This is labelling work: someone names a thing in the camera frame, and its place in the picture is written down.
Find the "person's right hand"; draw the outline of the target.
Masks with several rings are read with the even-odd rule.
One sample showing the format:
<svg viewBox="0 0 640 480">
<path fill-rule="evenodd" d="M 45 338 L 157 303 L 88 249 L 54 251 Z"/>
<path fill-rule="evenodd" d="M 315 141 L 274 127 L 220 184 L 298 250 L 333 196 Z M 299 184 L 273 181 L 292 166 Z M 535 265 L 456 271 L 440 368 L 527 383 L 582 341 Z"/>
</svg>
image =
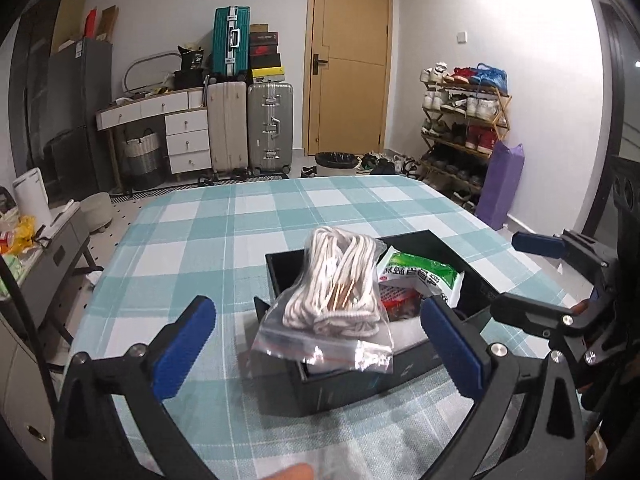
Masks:
<svg viewBox="0 0 640 480">
<path fill-rule="evenodd" d="M 587 309 L 589 308 L 589 305 L 590 305 L 589 299 L 584 299 L 582 301 L 579 301 L 578 304 L 574 304 L 574 306 L 570 308 L 570 310 L 572 311 L 572 315 L 574 316 L 582 315 L 587 311 Z"/>
</svg>

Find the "person's left hand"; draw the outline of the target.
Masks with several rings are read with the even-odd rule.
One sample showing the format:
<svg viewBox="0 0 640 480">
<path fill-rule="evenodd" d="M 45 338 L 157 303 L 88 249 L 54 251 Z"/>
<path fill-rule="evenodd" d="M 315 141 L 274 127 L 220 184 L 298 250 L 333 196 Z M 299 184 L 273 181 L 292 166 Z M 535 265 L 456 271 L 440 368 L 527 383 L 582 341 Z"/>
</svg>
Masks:
<svg viewBox="0 0 640 480">
<path fill-rule="evenodd" d="M 314 480 L 314 468 L 309 464 L 299 463 L 270 474 L 264 480 Z"/>
</svg>

